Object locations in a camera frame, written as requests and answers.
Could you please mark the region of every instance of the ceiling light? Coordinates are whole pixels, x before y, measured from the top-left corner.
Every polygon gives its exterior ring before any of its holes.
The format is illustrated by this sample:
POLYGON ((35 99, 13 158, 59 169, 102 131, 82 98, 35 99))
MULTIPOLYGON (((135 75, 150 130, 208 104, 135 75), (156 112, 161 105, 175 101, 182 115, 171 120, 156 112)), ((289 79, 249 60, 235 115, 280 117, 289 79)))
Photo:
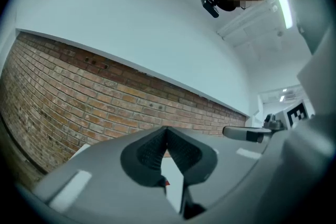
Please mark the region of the ceiling light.
POLYGON ((289 8, 288 0, 279 0, 282 13, 284 15, 286 28, 291 28, 293 26, 292 15, 289 8))

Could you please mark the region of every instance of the floor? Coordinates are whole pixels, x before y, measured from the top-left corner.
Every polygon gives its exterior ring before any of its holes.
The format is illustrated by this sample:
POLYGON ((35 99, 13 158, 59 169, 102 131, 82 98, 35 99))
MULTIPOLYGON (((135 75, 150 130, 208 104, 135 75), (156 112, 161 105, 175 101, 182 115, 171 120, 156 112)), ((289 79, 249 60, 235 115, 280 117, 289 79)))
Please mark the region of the floor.
POLYGON ((16 147, 2 120, 0 120, 0 150, 13 173, 14 179, 28 190, 32 190, 43 178, 44 175, 16 147))

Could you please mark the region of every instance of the fluorescent light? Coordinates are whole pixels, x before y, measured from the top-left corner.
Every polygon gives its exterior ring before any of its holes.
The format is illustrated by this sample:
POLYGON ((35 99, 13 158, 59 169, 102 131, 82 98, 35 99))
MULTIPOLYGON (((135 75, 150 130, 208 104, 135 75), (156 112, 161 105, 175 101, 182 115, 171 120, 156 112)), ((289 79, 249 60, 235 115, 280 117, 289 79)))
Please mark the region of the fluorescent light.
POLYGON ((288 0, 279 0, 279 2, 280 2, 281 9, 282 9, 282 13, 285 18, 286 28, 287 29, 291 28, 293 26, 293 20, 292 20, 292 15, 291 15, 290 8, 289 8, 288 0))

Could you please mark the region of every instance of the brick wall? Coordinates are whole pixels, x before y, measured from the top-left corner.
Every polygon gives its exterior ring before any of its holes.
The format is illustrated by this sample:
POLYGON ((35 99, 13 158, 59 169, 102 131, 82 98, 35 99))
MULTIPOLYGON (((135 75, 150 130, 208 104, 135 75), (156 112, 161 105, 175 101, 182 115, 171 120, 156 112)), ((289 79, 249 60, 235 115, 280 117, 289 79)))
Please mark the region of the brick wall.
POLYGON ((160 125, 221 134, 245 117, 157 78, 57 41, 21 33, 1 76, 1 114, 47 171, 84 143, 160 125))

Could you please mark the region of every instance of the white ceiling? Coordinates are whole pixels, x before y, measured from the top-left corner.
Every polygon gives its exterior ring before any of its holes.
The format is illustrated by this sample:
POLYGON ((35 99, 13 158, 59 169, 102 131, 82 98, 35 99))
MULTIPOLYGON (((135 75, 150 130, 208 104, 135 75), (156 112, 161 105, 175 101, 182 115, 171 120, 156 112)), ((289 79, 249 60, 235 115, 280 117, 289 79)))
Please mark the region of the white ceiling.
POLYGON ((283 99, 283 103, 293 103, 301 99, 308 99, 301 85, 289 87, 287 88, 286 92, 283 92, 283 89, 277 89, 274 91, 264 92, 260 94, 260 98, 263 104, 278 103, 280 102, 281 96, 285 96, 285 98, 283 99))
POLYGON ((233 12, 220 10, 214 19, 202 6, 201 0, 181 0, 201 14, 213 31, 217 32, 248 69, 284 65, 311 54, 294 26, 285 28, 278 0, 266 0, 233 12))

